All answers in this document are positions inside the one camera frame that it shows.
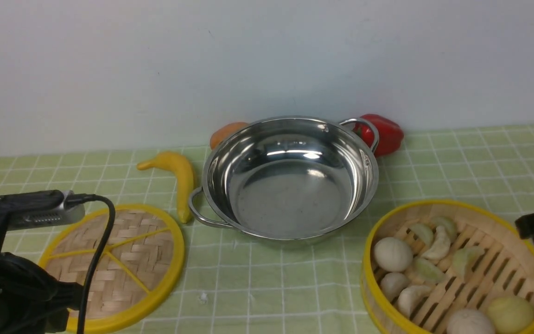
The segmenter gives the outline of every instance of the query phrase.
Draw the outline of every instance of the grid pattern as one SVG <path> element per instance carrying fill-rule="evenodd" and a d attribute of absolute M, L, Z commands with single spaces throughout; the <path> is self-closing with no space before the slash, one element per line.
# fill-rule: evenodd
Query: grid pattern
<path fill-rule="evenodd" d="M 201 173 L 206 147 L 163 148 L 186 155 Z M 83 152 L 0 158 L 0 194 L 43 189 L 108 196 L 174 211 L 176 180 L 136 163 L 159 150 Z M 375 333 L 360 295 L 364 242 L 385 213 L 419 199 L 450 198 L 513 222 L 534 212 L 534 124 L 409 133 L 378 160 L 380 184 L 364 213 L 313 247 L 251 242 L 232 230 L 182 226 L 187 262 L 166 302 L 122 333 Z M 101 208 L 89 205 L 88 211 Z M 201 212 L 217 218 L 206 202 Z M 36 261 L 62 226 L 10 232 L 4 251 Z"/>

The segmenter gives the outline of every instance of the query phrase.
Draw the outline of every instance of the banana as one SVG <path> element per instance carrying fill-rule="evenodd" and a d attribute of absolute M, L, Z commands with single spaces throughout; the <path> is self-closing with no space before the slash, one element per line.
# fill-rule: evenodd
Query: banana
<path fill-rule="evenodd" d="M 164 169 L 174 173 L 176 177 L 176 213 L 178 219 L 186 224 L 193 218 L 187 201 L 195 188 L 195 172 L 190 161 L 182 154 L 172 151 L 160 152 L 154 159 L 142 161 L 137 169 L 144 171 L 150 168 Z"/>

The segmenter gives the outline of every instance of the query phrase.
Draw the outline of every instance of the pot handle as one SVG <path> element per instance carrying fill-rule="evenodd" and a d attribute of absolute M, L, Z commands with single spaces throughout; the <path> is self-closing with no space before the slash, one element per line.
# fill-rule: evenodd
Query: pot handle
<path fill-rule="evenodd" d="M 350 118 L 345 121 L 339 122 L 339 124 L 341 125 L 345 125 L 348 123 L 362 123 L 372 130 L 372 133 L 375 135 L 375 139 L 372 141 L 372 144 L 370 145 L 370 150 L 372 150 L 372 152 L 375 152 L 376 148 L 378 147 L 378 143 L 380 141 L 380 135 L 375 125 L 373 125 L 372 122 L 365 120 L 364 118 Z"/>
<path fill-rule="evenodd" d="M 199 211 L 197 211 L 197 208 L 193 204 L 193 199 L 195 196 L 203 193 L 203 188 L 200 186 L 199 188 L 193 190 L 191 195 L 189 195 L 189 209 L 191 210 L 191 213 L 193 213 L 193 216 L 195 216 L 195 219 L 199 220 L 203 225 L 207 225 L 209 227 L 218 227 L 218 228 L 234 228 L 228 223 L 225 222 L 218 222 L 217 220 L 211 220 L 209 218 L 203 217 Z"/>

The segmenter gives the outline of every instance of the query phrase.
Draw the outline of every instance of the power cord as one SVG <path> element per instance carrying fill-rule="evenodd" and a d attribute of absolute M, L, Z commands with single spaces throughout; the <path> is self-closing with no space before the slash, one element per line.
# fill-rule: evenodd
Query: power cord
<path fill-rule="evenodd" d="M 104 229 L 104 233 L 102 233 L 102 237 L 100 239 L 100 242 L 98 243 L 98 247 L 96 248 L 96 251 L 92 258 L 92 262 L 89 263 L 89 268 L 85 275 L 85 281 L 83 282 L 83 296 L 80 302 L 80 313 L 78 315 L 78 326 L 77 326 L 76 334 L 83 334 L 83 329 L 85 328 L 85 315 L 86 315 L 86 307 L 88 305 L 89 287 L 92 285 L 92 279 L 94 278 L 94 272 L 96 271 L 96 266 L 98 265 L 98 261 L 102 257 L 102 253 L 104 252 L 104 247 L 106 247 L 106 243 L 108 243 L 108 238 L 110 237 L 110 233 L 113 230 L 116 211 L 114 209 L 113 202 L 104 196 L 99 196 L 99 195 L 94 195 L 94 194 L 73 194 L 73 195 L 69 195 L 67 199 L 65 200 L 65 205 L 68 207 L 72 207 L 72 206 L 76 206 L 76 205 L 80 205 L 80 204 L 92 202 L 92 201 L 101 201 L 108 206 L 108 222 L 106 224 L 106 228 Z"/>

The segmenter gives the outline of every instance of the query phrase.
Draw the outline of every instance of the metal pot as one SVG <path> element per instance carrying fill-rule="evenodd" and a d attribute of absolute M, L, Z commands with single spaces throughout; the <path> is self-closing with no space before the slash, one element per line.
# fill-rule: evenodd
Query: metal pot
<path fill-rule="evenodd" d="M 372 129 L 371 148 L 343 126 L 355 122 Z M 207 226 L 261 239 L 329 235 L 370 203 L 379 181 L 373 154 L 378 142 L 376 127 L 360 118 L 332 123 L 286 116 L 251 123 L 211 152 L 189 207 Z M 201 193 L 223 222 L 195 208 L 193 199 Z"/>

